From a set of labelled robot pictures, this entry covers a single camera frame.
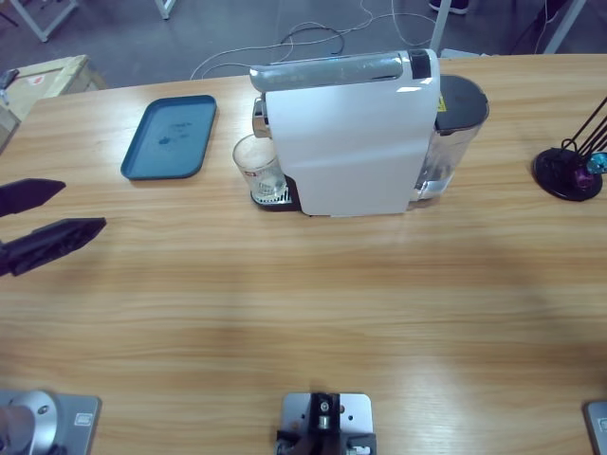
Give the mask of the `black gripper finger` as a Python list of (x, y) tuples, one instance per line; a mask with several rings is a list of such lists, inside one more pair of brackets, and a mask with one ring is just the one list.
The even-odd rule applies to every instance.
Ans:
[(23, 275), (56, 261), (94, 240), (104, 218), (67, 218), (1, 244), (1, 275)]
[(65, 182), (45, 178), (25, 178), (1, 186), (1, 216), (17, 214), (42, 206)]

